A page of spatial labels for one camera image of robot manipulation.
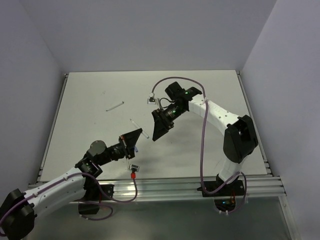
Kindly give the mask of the white blue acrylic marker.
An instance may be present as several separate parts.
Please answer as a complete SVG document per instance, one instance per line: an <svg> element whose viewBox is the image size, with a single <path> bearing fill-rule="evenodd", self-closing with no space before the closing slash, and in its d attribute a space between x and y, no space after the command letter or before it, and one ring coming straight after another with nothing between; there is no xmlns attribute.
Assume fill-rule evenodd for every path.
<svg viewBox="0 0 320 240"><path fill-rule="evenodd" d="M150 136L143 130L142 127L140 127L134 120L132 120L131 118L129 119L130 122L133 124L133 126L136 128L136 129L141 129L141 134L146 138L146 139L149 139Z"/></svg>

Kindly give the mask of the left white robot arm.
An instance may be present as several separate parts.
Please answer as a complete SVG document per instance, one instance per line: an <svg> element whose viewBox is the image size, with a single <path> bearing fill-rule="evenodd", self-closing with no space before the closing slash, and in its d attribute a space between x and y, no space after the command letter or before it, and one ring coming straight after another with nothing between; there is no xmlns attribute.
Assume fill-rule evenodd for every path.
<svg viewBox="0 0 320 240"><path fill-rule="evenodd" d="M37 220L71 202L95 204L98 191L103 198L115 202L113 194L103 190L97 177L103 172L103 165L134 158L142 132L142 128L138 128L122 134L112 146L96 140L83 158L63 175L26 191L11 191L0 207L1 237L21 240L33 230Z"/></svg>

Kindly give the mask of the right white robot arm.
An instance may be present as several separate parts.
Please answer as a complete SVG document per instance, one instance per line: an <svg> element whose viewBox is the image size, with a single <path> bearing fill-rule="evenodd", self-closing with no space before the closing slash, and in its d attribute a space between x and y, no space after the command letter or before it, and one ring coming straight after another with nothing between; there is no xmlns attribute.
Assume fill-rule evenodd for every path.
<svg viewBox="0 0 320 240"><path fill-rule="evenodd" d="M154 129L152 140L157 141L174 127L174 121L185 112L194 113L203 119L200 156L204 157L206 124L216 127L223 136L222 150L225 161L217 175L217 191L229 194L233 181L240 174L243 162L258 146L258 137L250 116L239 116L209 100L205 88L182 88L178 82L171 83L165 90L170 99L167 107L159 106L152 111Z"/></svg>

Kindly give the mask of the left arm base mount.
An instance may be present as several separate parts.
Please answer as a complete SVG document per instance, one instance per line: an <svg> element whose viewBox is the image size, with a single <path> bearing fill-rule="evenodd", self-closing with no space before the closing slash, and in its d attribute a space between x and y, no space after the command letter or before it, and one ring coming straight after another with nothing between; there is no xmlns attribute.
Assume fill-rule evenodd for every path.
<svg viewBox="0 0 320 240"><path fill-rule="evenodd" d="M113 193L114 193L113 184L104 184L104 185L101 185L101 188L106 195L108 195L109 197L113 196ZM108 200L108 198L102 195L101 191L97 186L94 186L93 188L86 191L84 197L81 198L81 200L85 202L101 203L102 201ZM80 202L78 204L78 213L80 215L96 215L99 210L100 210L100 206L93 203Z"/></svg>

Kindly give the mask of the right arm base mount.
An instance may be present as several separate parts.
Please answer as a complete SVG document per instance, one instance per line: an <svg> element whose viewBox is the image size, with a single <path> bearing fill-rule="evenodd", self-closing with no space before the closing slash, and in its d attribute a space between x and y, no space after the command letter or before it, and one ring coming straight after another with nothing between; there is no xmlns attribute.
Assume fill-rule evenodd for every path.
<svg viewBox="0 0 320 240"><path fill-rule="evenodd" d="M247 194L246 187L243 181L238 178L231 183L227 183L219 191L213 194L205 193L201 186L198 187L196 190L198 192L201 192L202 197L204 198L212 197L217 210L226 214L236 209L236 197L245 197Z"/></svg>

